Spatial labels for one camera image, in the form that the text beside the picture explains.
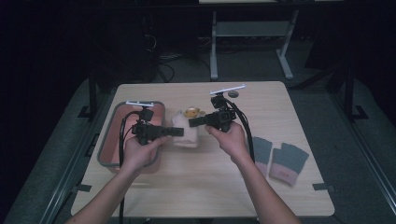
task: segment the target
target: table leg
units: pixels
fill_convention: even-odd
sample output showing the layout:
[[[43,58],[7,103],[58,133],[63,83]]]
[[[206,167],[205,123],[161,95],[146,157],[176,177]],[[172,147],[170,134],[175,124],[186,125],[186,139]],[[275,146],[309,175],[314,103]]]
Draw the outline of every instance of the table leg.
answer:
[[[213,218],[199,218],[200,224],[211,224],[213,222]]]
[[[212,22],[212,50],[210,52],[210,80],[217,80],[218,77],[218,60],[216,58],[216,11],[214,11]]]
[[[290,70],[288,61],[286,60],[285,56],[286,56],[286,51],[288,50],[291,35],[293,34],[295,22],[297,21],[298,13],[299,13],[299,10],[293,11],[293,14],[292,14],[290,22],[289,22],[288,30],[285,35],[285,42],[281,49],[276,50],[277,58],[280,61],[280,65],[282,66],[283,73],[285,74],[285,77],[287,79],[293,79],[293,73]]]

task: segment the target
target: person's right hand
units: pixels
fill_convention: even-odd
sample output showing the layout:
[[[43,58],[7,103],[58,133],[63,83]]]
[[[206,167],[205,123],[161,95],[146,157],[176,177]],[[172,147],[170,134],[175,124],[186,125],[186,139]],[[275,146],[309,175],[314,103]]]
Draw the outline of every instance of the person's right hand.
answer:
[[[245,132],[242,126],[238,123],[232,122],[230,130],[227,133],[221,132],[212,126],[205,126],[208,133],[212,134],[219,141],[219,146],[235,163],[238,161],[249,158],[248,150],[246,147]]]
[[[150,161],[151,153],[160,145],[165,143],[167,137],[159,137],[147,145],[141,146],[136,137],[132,137],[125,142],[124,162],[121,172],[140,175],[143,166]]]

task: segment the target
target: black cable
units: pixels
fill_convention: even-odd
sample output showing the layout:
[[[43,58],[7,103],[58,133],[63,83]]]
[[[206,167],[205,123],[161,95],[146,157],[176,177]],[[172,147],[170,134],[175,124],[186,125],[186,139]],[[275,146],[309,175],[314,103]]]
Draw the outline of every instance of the black cable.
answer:
[[[236,106],[236,104],[234,104],[233,102],[229,101],[226,98],[223,98],[223,100],[225,102],[227,102],[236,112],[236,114],[238,115],[239,119],[241,120],[245,131],[247,132],[247,142],[248,142],[248,149],[249,149],[249,153],[250,153],[250,158],[255,161],[255,157],[254,157],[254,148],[253,148],[253,138],[251,135],[251,131],[250,128],[248,126],[248,118],[246,117],[246,115],[239,110],[239,108]]]
[[[340,224],[346,224],[343,220],[341,220],[338,216],[336,216],[335,214],[332,214],[332,217],[337,220]]]
[[[123,163],[123,145],[124,145],[124,141],[125,141],[125,137],[126,134],[132,130],[132,127],[128,130],[128,132],[126,134],[124,134],[125,132],[125,124],[126,124],[126,120],[129,118],[129,116],[131,116],[132,114],[136,114],[139,115],[138,112],[136,111],[132,111],[129,112],[127,115],[125,115],[125,117],[122,119],[121,121],[121,126],[120,126],[120,141],[119,141],[119,158],[120,158],[120,168],[122,166]],[[122,198],[122,201],[120,202],[120,214],[119,214],[119,223],[122,224],[123,223],[123,208],[125,205],[125,197]]]
[[[202,60],[202,59],[197,59],[197,60],[200,61],[201,63],[203,63],[203,64],[206,66],[207,70],[210,71],[210,66],[209,66],[209,64],[207,64],[207,62],[205,62],[205,61]]]
[[[175,77],[175,69],[172,66],[170,66],[168,64],[164,64],[164,63],[159,63],[158,65],[168,67],[172,71],[171,76],[169,78],[166,78],[165,73],[163,72],[163,70],[161,70],[160,66],[158,66],[157,71],[158,71],[158,74],[160,75],[160,77],[163,79],[163,82],[168,83],[168,82],[172,81],[172,79]]]
[[[337,69],[339,69],[340,67],[342,67],[344,65],[345,65],[344,62],[336,63],[336,64],[326,68],[324,71],[321,71],[321,72],[313,75],[312,77],[306,79],[305,81],[303,81],[297,85],[294,85],[294,86],[289,86],[287,88],[288,88],[288,90],[291,90],[291,91],[302,90],[302,89],[312,85],[313,83],[321,80],[322,78],[331,75],[334,71],[336,71]]]
[[[91,43],[93,43],[97,48],[99,48],[99,50],[101,50],[110,60],[112,60],[113,62],[117,63],[121,68],[123,68],[129,75],[133,76],[133,77],[139,77],[140,74],[136,73],[135,71],[131,70],[127,64],[125,64],[124,62],[122,62],[119,58],[116,58],[113,54],[111,54],[110,52],[108,52],[104,47],[102,47],[90,34],[89,34],[89,27],[91,25],[91,23],[94,21],[94,19],[98,18],[98,15],[94,15],[93,17],[91,17],[84,25],[85,30],[84,30],[84,34],[85,36],[88,37],[88,40],[91,41]],[[145,68],[145,71],[151,71],[151,69],[153,69],[155,66],[155,64],[151,63],[150,66],[148,68]],[[142,82],[151,82],[152,79],[149,80],[135,80],[133,78],[130,77],[126,77],[126,76],[120,76],[117,73],[112,74],[113,76],[120,78],[120,79],[126,79],[126,81],[128,82],[132,82],[132,83],[142,83]]]
[[[239,44],[239,43],[234,44],[233,41],[234,41],[234,39],[230,39],[230,44],[224,44],[224,45],[219,44],[217,46],[217,48],[218,48],[217,53],[218,54],[235,54],[235,53],[239,53],[239,52],[248,50],[248,43],[246,40],[242,44]]]

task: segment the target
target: dark background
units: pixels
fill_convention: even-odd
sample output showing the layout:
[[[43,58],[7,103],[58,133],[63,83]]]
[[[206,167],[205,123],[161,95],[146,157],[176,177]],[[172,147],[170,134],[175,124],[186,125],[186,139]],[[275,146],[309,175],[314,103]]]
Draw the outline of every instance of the dark background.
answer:
[[[355,77],[370,88],[393,124],[395,8],[391,1],[347,1],[325,17],[315,15],[323,21],[320,28],[309,19],[315,11],[307,9],[294,33],[294,38],[316,39],[310,67],[326,68],[347,55]],[[159,25],[154,30],[142,24],[141,16],[81,13],[67,1],[0,2],[0,220],[89,74],[95,73],[101,91],[124,82],[150,82],[156,76],[159,52],[147,53],[143,33],[158,36],[163,46],[193,50],[196,37],[210,32],[208,12],[200,13],[200,20],[196,12],[157,12],[152,19]]]

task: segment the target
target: red tray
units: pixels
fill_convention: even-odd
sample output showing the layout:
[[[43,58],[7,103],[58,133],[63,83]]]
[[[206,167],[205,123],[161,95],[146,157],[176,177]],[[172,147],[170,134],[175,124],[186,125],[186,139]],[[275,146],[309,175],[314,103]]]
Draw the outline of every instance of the red tray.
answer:
[[[161,102],[139,102],[141,104],[154,104],[154,107],[149,109],[154,112],[154,115],[150,121],[153,125],[163,126],[165,124],[165,106]],[[97,154],[97,160],[103,166],[105,166],[112,173],[116,173],[120,169],[120,159],[119,159],[119,141],[120,141],[120,126],[122,119],[132,111],[142,110],[141,106],[138,105],[128,105],[123,102],[117,105],[113,111],[111,120],[107,126],[106,135],[102,141],[102,145],[99,148]],[[125,123],[125,133],[136,124],[138,116],[132,114],[128,117]],[[128,132],[125,137],[125,141],[134,134]],[[160,167],[160,150],[157,148],[151,154],[151,162],[148,166],[144,167],[142,173],[152,174],[158,171]]]

